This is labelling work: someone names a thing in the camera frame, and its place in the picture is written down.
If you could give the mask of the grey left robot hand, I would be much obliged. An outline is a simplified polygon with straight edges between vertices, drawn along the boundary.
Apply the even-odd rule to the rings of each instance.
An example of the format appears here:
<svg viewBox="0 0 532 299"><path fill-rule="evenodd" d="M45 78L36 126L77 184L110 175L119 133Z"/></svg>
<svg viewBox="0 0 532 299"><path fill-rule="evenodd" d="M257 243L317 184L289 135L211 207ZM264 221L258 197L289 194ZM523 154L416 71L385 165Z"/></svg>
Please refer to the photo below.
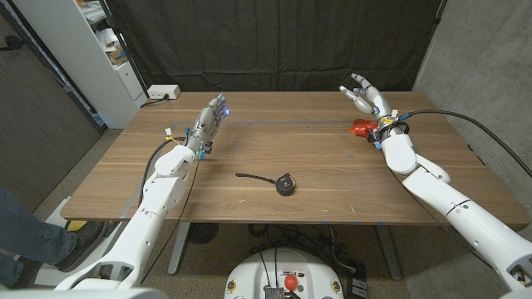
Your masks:
<svg viewBox="0 0 532 299"><path fill-rule="evenodd" d="M224 93L219 93L199 113L185 146L191 149L199 160L202 160L212 150L212 139L216 136L222 120L229 115Z"/></svg>

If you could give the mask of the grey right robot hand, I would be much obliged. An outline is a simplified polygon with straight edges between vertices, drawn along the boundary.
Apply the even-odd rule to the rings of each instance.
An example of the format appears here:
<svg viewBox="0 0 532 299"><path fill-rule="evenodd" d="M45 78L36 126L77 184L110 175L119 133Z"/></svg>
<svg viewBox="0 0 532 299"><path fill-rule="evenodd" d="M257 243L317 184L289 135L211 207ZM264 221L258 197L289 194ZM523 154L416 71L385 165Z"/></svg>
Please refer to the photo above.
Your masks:
<svg viewBox="0 0 532 299"><path fill-rule="evenodd" d="M392 120L392 108L382 93L363 76L352 73L351 77L361 85L363 94L366 96L365 98L360 96L358 91L352 91L345 86L339 86L338 89L362 113L372 115L378 122Z"/></svg>

